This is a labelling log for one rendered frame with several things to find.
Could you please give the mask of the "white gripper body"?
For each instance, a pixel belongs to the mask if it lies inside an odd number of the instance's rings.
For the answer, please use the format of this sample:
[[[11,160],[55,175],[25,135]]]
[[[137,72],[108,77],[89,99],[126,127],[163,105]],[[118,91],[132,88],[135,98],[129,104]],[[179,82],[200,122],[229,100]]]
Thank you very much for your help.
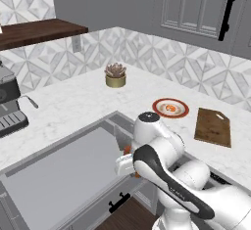
[[[115,171],[116,174],[119,176],[124,176],[134,173],[132,154],[127,154],[117,158]]]

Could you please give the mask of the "grey lower drawer front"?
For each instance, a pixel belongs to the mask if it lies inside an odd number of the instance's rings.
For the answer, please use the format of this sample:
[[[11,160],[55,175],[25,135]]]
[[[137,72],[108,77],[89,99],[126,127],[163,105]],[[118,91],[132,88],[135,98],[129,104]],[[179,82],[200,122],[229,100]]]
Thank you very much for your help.
[[[130,198],[135,198],[150,212],[154,213],[156,204],[154,192],[153,185],[143,178],[135,178],[132,175],[119,177],[115,183],[109,185],[99,196],[80,209],[58,230],[94,230],[114,213],[109,212],[109,202],[112,201],[115,204],[121,198],[119,193],[124,195],[130,193]]]

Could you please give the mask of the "red rimmed white plate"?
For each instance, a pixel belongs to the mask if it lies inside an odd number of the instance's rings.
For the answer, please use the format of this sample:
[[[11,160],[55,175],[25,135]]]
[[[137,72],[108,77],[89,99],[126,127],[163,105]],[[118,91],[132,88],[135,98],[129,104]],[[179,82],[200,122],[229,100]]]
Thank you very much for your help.
[[[166,111],[166,105],[175,106],[176,112],[171,113]],[[173,98],[162,98],[156,100],[152,105],[152,109],[158,115],[167,118],[181,118],[187,116],[189,113],[189,107],[183,101]]]

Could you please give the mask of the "brown wooden cutting board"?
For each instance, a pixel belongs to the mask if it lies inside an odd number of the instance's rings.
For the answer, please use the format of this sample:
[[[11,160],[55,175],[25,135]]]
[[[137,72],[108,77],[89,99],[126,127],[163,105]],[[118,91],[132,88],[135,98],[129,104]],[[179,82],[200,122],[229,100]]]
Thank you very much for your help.
[[[229,119],[219,111],[199,108],[194,139],[230,148]]]

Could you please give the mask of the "succulent in gold pot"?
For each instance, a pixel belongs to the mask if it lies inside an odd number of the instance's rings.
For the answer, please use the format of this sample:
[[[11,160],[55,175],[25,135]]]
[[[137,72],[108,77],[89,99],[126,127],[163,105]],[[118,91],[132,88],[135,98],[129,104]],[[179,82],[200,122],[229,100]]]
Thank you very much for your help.
[[[120,88],[126,85],[126,67],[122,64],[108,64],[104,72],[107,86]]]

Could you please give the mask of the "grey black coffee machine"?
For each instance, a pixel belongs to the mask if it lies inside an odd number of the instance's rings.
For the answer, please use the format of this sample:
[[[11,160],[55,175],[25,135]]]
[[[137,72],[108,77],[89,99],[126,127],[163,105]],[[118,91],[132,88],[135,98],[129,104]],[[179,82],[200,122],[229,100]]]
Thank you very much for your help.
[[[19,106],[21,97],[15,74],[0,61],[0,138],[29,125]]]

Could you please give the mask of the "dark wooden shelf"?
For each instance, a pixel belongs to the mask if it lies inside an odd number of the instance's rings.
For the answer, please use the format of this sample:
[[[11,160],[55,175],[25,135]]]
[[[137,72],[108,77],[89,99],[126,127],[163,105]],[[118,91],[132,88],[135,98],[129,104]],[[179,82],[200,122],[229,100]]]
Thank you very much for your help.
[[[59,19],[4,25],[0,33],[0,51],[87,32],[88,28],[85,26]]]

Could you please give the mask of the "grey panelled cupboard door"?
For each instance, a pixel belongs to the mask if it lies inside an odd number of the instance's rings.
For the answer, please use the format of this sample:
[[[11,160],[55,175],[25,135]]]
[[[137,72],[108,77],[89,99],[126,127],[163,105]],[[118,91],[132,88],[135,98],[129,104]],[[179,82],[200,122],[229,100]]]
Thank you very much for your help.
[[[244,1],[233,2],[223,41],[218,37],[227,0],[154,0],[152,33],[231,55]]]

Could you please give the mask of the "grey wall socket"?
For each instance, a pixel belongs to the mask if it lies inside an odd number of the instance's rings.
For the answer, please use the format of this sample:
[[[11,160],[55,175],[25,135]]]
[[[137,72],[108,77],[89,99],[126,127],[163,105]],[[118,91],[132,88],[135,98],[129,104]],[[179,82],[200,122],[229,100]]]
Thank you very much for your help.
[[[80,43],[80,36],[79,35],[72,37],[72,46],[73,46],[74,53],[81,51],[81,43]]]

